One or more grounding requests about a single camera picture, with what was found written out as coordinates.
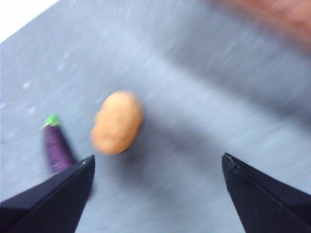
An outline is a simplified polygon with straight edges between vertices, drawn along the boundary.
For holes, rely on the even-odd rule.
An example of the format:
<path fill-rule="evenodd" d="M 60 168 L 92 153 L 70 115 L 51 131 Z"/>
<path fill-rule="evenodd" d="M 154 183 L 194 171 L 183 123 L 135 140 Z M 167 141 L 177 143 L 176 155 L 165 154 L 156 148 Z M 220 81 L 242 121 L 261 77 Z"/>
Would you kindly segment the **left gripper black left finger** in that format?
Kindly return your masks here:
<path fill-rule="evenodd" d="M 93 155 L 0 204 L 2 233 L 73 233 L 89 198 Z"/>

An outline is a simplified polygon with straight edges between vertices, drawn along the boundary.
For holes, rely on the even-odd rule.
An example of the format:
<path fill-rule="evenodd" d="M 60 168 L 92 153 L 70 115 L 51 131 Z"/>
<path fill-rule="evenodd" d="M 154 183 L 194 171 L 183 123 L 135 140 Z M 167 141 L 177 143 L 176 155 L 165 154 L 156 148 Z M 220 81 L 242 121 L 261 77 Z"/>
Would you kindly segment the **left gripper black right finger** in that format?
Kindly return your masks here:
<path fill-rule="evenodd" d="M 225 153 L 228 193 L 247 233 L 309 233 L 311 196 Z"/>

